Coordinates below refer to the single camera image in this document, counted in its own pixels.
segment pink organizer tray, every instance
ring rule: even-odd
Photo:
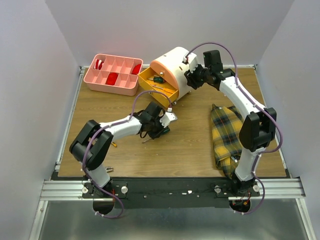
[[[97,59],[103,62],[100,70],[95,69]],[[138,74],[132,74],[132,71],[135,66],[139,64],[141,66],[137,73],[140,73],[142,69],[142,59],[97,54],[86,72],[83,81],[89,89],[93,91],[133,96],[137,92],[139,83]],[[110,73],[117,74],[114,85],[107,84]]]

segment orange drawer unit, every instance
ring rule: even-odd
[[[189,66],[184,64],[183,57],[188,53],[183,47],[176,47],[164,55],[158,57],[150,63],[150,67],[138,74],[139,85],[144,90],[155,90],[167,95],[173,104],[191,91],[187,85],[185,72]],[[154,81],[154,77],[164,79],[163,83]],[[164,107],[169,106],[169,102],[161,94],[151,93],[151,95]]]
[[[162,92],[165,95],[167,95],[172,102],[174,102],[178,96],[179,91],[175,89],[173,86],[171,86],[168,82],[164,83],[156,83],[153,81],[154,76],[159,76],[151,67],[148,67],[138,75],[138,81],[139,85],[144,90],[155,90],[158,92]],[[150,93],[151,96],[153,96],[159,103],[161,103],[164,107],[169,106],[168,99],[163,96],[162,94]]]

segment metal floor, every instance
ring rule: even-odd
[[[259,199],[253,200],[255,206]],[[226,208],[128,209],[120,219],[95,216],[90,201],[49,201],[41,240],[304,240],[295,199],[265,199],[250,215]]]

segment screwdriver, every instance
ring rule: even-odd
[[[174,90],[171,90],[169,88],[165,88],[165,87],[161,87],[161,86],[157,86],[157,85],[151,85],[151,86],[154,87],[154,88],[157,88],[157,89],[161,89],[161,90],[163,90],[165,92],[168,92],[168,93],[171,93],[171,94],[175,93]]]
[[[153,80],[153,82],[156,84],[164,84],[165,83],[165,80],[162,77],[157,76],[157,75],[154,75],[154,77],[148,78],[148,80]]]
[[[167,134],[168,132],[170,132],[170,128],[169,128],[169,127],[166,127],[166,128],[161,132],[160,135],[165,135],[165,134]],[[151,139],[152,139],[152,138],[150,137],[150,138],[148,138],[147,140],[144,140],[142,143],[144,144],[144,143],[148,142],[148,141],[151,140]]]

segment screw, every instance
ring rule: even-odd
[[[128,192],[127,186],[123,186],[123,187],[121,188],[121,192],[122,192],[123,194],[126,194],[126,193]]]
[[[219,186],[214,187],[214,191],[218,194],[221,193],[221,188]]]
[[[81,192],[83,194],[87,194],[89,192],[88,188],[86,188],[85,186],[82,188]]]
[[[255,191],[256,193],[258,193],[260,191],[260,187],[258,185],[254,185],[253,186],[253,191]]]

